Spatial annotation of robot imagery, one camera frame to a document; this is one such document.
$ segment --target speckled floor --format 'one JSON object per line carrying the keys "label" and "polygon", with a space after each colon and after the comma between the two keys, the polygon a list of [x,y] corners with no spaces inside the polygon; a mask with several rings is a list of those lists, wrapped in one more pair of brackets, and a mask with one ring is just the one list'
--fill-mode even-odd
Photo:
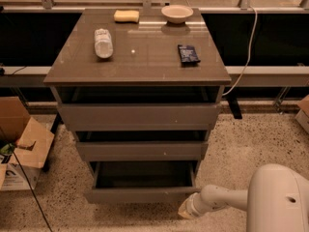
{"label": "speckled floor", "polygon": [[[35,117],[48,126],[52,119]],[[91,188],[92,176],[64,125],[48,159],[50,169],[41,174],[35,193],[53,231],[245,231],[246,213],[234,208],[183,220],[177,215],[178,203],[89,204],[83,193]],[[212,131],[197,186],[247,189],[257,167],[270,162],[309,179],[308,160],[309,136],[295,114],[244,113],[242,120],[235,120],[224,113]],[[29,190],[2,191],[0,202],[0,231],[48,231]]]}

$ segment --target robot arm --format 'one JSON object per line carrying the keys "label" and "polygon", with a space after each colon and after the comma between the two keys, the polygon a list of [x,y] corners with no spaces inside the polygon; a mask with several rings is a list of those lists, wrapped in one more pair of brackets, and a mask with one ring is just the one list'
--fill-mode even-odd
{"label": "robot arm", "polygon": [[205,186],[183,202],[179,214],[198,218],[227,207],[247,212],[247,232],[309,232],[309,183],[285,166],[260,167],[248,191]]}

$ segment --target sponge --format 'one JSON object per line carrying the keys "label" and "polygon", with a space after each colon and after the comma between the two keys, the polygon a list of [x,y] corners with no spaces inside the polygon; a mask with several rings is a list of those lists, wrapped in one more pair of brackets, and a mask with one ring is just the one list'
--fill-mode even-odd
{"label": "sponge", "polygon": [[139,12],[137,11],[116,11],[114,20],[116,22],[138,22]]}

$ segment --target drawer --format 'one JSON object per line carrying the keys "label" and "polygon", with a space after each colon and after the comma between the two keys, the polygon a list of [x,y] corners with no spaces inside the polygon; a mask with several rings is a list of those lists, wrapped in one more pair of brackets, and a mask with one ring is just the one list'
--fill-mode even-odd
{"label": "drawer", "polygon": [[85,161],[105,160],[201,160],[208,143],[198,142],[77,142]]}
{"label": "drawer", "polygon": [[217,104],[63,104],[59,112],[70,131],[213,129]]}
{"label": "drawer", "polygon": [[184,201],[195,187],[193,161],[101,161],[89,203]]}

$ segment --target white bowl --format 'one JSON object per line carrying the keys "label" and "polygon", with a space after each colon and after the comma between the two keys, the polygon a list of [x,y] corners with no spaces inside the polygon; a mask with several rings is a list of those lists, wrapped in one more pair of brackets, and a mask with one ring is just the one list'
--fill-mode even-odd
{"label": "white bowl", "polygon": [[193,10],[184,5],[169,5],[162,8],[161,12],[169,22],[180,24],[184,23],[193,15]]}

